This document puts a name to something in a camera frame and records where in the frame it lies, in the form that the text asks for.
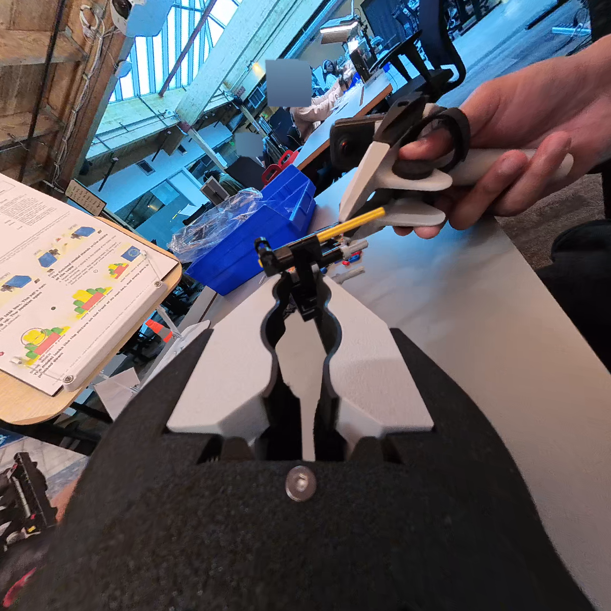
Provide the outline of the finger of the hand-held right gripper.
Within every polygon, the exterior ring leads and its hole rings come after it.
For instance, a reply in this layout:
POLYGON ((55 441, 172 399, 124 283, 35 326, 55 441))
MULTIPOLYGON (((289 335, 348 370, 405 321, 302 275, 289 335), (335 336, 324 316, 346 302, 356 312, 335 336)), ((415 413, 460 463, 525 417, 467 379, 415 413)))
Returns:
POLYGON ((399 150, 399 144, 391 147, 384 142, 373 142, 369 146, 341 197, 340 222, 347 222, 356 216, 377 189, 431 193, 452 186, 452 177, 435 167, 423 179, 405 179, 396 175, 392 167, 398 159, 399 150))
POLYGON ((434 227, 446 220, 442 210, 417 198, 391 200, 383 206, 385 215, 365 223, 351 231, 351 239, 364 239, 384 227, 434 227))

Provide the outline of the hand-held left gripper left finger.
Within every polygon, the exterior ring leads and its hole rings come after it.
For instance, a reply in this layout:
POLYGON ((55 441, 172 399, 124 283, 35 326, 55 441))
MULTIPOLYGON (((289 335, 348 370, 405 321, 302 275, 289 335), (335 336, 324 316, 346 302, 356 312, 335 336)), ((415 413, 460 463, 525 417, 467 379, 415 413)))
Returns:
POLYGON ((257 439, 289 393, 275 346, 284 319, 267 324, 280 298, 268 279, 210 330, 200 358, 167 421, 170 432, 257 439))

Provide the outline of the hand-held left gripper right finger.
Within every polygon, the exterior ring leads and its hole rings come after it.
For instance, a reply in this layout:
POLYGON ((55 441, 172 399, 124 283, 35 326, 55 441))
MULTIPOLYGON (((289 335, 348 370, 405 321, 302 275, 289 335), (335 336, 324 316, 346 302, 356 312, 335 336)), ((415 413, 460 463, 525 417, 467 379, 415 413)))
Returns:
POLYGON ((323 425, 343 439, 430 432, 434 422, 388 325, 332 279, 317 281, 323 425))

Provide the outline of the yellow lego axle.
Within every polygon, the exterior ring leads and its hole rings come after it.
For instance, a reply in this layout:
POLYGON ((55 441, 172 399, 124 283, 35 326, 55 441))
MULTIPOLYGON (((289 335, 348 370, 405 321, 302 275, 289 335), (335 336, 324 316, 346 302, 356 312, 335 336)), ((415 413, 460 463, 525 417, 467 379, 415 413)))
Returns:
POLYGON ((385 216, 386 210, 383 207, 379 207, 367 213, 360 214, 347 222, 342 222, 325 230, 319 231, 315 235, 318 242, 324 243, 385 216))

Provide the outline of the black lego assembly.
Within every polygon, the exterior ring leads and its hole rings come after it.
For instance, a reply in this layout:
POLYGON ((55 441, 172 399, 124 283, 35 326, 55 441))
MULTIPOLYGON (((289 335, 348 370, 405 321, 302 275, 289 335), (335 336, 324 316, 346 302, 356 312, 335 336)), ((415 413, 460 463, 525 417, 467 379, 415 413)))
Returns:
POLYGON ((310 234, 276 249, 264 237, 254 241, 264 273, 268 277, 280 275, 281 280, 288 282, 289 299, 304 321, 320 316, 319 278, 332 264, 352 262, 368 246, 364 238, 356 240, 342 234, 327 238, 310 234))

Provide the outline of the person's right hand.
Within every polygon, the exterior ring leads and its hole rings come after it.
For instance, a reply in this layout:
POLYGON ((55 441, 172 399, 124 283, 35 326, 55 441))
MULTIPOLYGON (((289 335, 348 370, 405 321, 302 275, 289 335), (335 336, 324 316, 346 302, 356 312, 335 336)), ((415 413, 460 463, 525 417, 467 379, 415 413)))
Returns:
POLYGON ((472 146, 505 153, 473 187, 438 197, 455 230, 519 215, 610 159, 610 35, 487 81, 461 109, 472 146))

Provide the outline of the wooden desk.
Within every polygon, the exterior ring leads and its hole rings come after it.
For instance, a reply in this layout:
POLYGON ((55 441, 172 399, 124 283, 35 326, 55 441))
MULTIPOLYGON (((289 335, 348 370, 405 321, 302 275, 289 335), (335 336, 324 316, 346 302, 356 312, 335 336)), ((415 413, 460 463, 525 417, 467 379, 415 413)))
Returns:
POLYGON ((331 128, 337 120, 365 116, 391 93, 392 84, 383 70, 378 70, 368 82, 350 89, 338 99, 339 105, 334 107, 332 114, 313 131, 293 165, 304 172, 329 148, 331 128))

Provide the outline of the black office chair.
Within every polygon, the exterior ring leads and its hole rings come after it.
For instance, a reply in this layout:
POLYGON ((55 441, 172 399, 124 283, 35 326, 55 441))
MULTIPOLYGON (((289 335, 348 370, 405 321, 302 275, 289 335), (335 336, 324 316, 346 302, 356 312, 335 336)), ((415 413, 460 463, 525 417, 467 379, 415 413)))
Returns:
POLYGON ((394 45, 380 67, 390 64, 407 83, 386 97, 387 106, 409 96, 422 94, 436 103, 457 88, 466 77, 466 68, 447 32, 426 34, 422 29, 394 45))

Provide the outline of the red plastic caddy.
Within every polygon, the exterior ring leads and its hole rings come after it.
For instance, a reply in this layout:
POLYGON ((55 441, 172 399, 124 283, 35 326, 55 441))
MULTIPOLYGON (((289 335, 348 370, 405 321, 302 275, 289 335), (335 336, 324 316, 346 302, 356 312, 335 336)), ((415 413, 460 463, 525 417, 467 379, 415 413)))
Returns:
POLYGON ((292 165, 299 155, 301 149, 296 151, 286 150, 276 163, 269 165, 262 173, 263 186, 268 186, 272 180, 278 177, 289 165, 292 165))

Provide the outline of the white board stand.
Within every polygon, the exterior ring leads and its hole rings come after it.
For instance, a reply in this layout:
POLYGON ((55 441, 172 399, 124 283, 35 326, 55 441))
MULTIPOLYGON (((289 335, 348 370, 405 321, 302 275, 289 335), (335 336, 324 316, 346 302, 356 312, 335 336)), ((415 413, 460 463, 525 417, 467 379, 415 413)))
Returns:
POLYGON ((154 361, 151 369, 143 379, 138 378, 133 368, 105 378, 94 385, 96 394, 111 417, 115 421, 129 401, 134 398, 148 383, 166 369, 199 335, 210 327, 210 320, 204 320, 181 329, 176 327, 168 314, 160 313, 165 328, 171 332, 166 347, 154 361))

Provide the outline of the clear plastic bag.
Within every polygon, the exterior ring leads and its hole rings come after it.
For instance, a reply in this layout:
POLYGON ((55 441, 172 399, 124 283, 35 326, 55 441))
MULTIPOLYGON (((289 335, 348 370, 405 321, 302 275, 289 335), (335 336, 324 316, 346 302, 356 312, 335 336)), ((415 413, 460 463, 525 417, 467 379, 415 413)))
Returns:
POLYGON ((233 236, 262 205, 261 191, 243 189, 174 233, 167 248, 180 262, 193 263, 233 236))

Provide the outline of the printed instruction sheet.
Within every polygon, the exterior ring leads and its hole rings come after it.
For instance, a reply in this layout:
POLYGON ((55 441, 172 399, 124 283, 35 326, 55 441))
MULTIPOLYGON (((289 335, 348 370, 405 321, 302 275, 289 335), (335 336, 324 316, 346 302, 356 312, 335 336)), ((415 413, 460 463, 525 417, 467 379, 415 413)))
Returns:
POLYGON ((163 300, 166 252, 1 175, 1 371, 74 390, 163 300))

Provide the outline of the dark cloth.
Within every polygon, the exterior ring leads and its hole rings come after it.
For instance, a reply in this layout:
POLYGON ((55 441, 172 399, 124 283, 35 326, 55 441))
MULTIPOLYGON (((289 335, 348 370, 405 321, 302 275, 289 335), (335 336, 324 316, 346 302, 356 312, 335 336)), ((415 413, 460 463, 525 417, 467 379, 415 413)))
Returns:
POLYGON ((585 341, 610 370, 610 220, 569 228, 537 275, 585 341))

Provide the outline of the black toy vehicle model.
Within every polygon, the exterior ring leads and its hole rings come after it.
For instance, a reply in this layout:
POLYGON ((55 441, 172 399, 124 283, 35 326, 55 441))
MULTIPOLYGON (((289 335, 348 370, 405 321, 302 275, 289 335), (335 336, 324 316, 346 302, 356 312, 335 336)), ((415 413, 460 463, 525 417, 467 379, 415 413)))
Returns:
POLYGON ((57 526, 57 508, 48 498, 45 475, 28 452, 13 456, 1 472, 1 555, 57 526))

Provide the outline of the small wall plaque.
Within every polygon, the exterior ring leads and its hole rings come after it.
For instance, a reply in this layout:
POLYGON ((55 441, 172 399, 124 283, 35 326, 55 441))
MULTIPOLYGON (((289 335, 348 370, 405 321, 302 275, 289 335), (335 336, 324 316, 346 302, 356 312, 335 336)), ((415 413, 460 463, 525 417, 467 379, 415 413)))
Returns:
POLYGON ((92 216, 99 217, 106 203, 79 181, 71 179, 65 190, 65 196, 92 216))

